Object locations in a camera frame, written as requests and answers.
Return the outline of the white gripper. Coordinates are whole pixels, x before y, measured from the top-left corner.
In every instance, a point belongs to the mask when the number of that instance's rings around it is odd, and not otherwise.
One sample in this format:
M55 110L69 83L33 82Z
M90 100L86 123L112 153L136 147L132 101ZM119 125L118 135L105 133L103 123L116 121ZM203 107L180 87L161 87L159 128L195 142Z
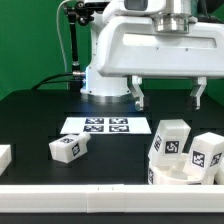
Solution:
M199 110L206 77L224 77L224 25L198 22L187 34L159 33L150 18L118 16L100 32L96 67L103 76L134 75L128 88L138 111L144 109L141 77L197 77L190 101Z

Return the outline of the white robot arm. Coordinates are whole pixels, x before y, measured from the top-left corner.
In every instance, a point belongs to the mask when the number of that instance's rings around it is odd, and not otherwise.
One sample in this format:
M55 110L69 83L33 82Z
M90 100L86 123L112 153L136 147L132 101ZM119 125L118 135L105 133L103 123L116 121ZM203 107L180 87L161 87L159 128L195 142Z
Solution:
M210 78L224 78L224 23L196 17L196 0L83 0L80 21L91 25L92 57L84 92L112 100L132 96L148 105L144 78L190 79L198 109Z

